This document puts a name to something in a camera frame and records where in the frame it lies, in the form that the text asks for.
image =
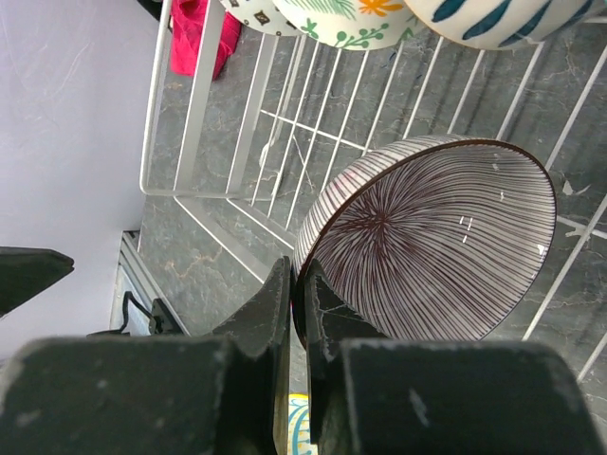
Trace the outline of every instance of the blue leaf pattern bowl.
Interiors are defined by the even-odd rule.
[[[533,45],[605,9],[604,0],[405,0],[429,28],[489,50]]]

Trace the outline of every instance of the ceramic dish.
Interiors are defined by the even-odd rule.
[[[307,395],[291,393],[288,396],[287,455],[318,455],[310,444],[310,413]]]
[[[348,50],[393,46],[426,27],[402,0],[274,0],[297,28]]]
[[[555,222],[550,178],[527,152],[421,136],[365,155],[326,187],[293,265],[301,279],[319,260],[335,291],[390,337],[476,340],[533,283]]]
[[[426,25],[479,49],[536,44],[605,8],[603,0],[405,0]]]
[[[277,36],[295,36],[301,32],[288,22],[272,0],[219,0],[227,12],[254,30]]]

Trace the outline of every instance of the pink cloth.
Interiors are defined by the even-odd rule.
[[[200,37],[205,22],[208,0],[174,0],[171,7],[173,16],[173,46],[171,48],[171,69],[185,76],[193,76],[196,70]],[[213,80],[217,79],[228,57],[234,53],[240,36],[240,22],[226,13],[221,41],[217,51]]]

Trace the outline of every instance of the purple striped pattern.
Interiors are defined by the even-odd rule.
[[[417,137],[371,152],[327,186],[294,266],[301,273],[314,249],[336,291],[391,337],[480,339],[533,283],[555,218],[550,180],[528,155]]]

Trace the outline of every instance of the gray marble countertop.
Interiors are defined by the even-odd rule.
[[[254,67],[260,36],[245,29],[236,53],[217,82],[213,83],[195,164],[196,188],[223,191],[237,139],[248,85]],[[434,52],[437,37],[422,33],[405,43],[395,79],[378,119],[371,148],[387,144],[402,136],[411,116],[423,77]],[[280,97],[294,39],[282,38],[276,53],[264,99],[264,109],[275,112]],[[541,162],[552,152],[571,110],[576,104],[589,74],[607,44],[607,27],[584,25],[548,43],[523,93],[523,103],[505,140],[527,149]],[[310,66],[312,44],[303,54],[303,67]],[[393,49],[371,52],[343,137],[364,143],[383,88],[390,72]],[[532,48],[515,52],[489,52],[479,69],[469,98],[457,122],[455,132],[476,137],[495,137],[514,97],[529,62]],[[445,133],[478,51],[446,44],[436,62],[429,90],[419,105],[411,136]],[[314,126],[319,116],[320,99],[327,84],[327,68],[336,58],[335,49],[322,46],[308,92],[303,95],[300,122]],[[352,93],[362,54],[345,52],[340,70],[331,88],[321,119],[323,131],[337,135]],[[305,71],[295,84],[294,96],[287,111],[293,118],[301,96]],[[173,185],[192,81],[169,71],[164,87],[156,146],[153,154],[151,183],[157,187]],[[550,170],[559,202],[559,215],[587,224],[605,192],[607,179],[607,116],[604,114],[607,83],[599,77],[591,95],[579,113],[553,168]],[[258,159],[271,129],[272,118],[261,115],[253,139],[245,172],[246,193],[251,194],[259,172]],[[267,157],[260,194],[268,196],[273,188],[289,127]],[[289,150],[285,180],[281,185],[272,219],[284,222],[291,205],[302,163],[297,147],[306,151],[311,134],[303,129],[294,132],[297,146]],[[289,230],[297,226],[320,191],[327,163],[333,152],[332,139],[317,136],[307,168],[298,204]],[[353,159],[359,150],[340,146],[331,173],[334,175]],[[244,215],[223,201],[208,201],[208,212],[226,230],[264,263],[289,251],[273,237],[261,231]],[[267,202],[255,207],[267,209]],[[607,231],[607,217],[599,228]],[[555,240],[545,267],[521,304],[491,335],[493,339],[520,339],[528,322],[556,278],[579,238],[572,227],[558,224]],[[252,296],[260,284],[217,244],[171,198],[148,197],[141,232],[140,253],[193,335],[208,333]],[[532,340],[557,349],[574,371],[579,371],[600,337],[607,330],[607,241],[592,237],[549,305]],[[304,351],[293,337],[291,389],[305,391]],[[607,434],[607,353],[599,358],[584,381],[588,401],[597,422]]]

